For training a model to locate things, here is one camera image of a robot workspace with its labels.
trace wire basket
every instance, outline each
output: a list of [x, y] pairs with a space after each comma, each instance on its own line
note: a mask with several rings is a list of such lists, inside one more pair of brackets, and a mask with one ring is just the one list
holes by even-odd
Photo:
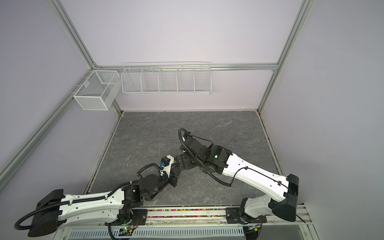
[[107, 111], [120, 90], [117, 71], [94, 70], [73, 97], [84, 110]]
[[212, 92], [210, 66], [134, 67], [121, 73], [126, 94], [194, 94]]

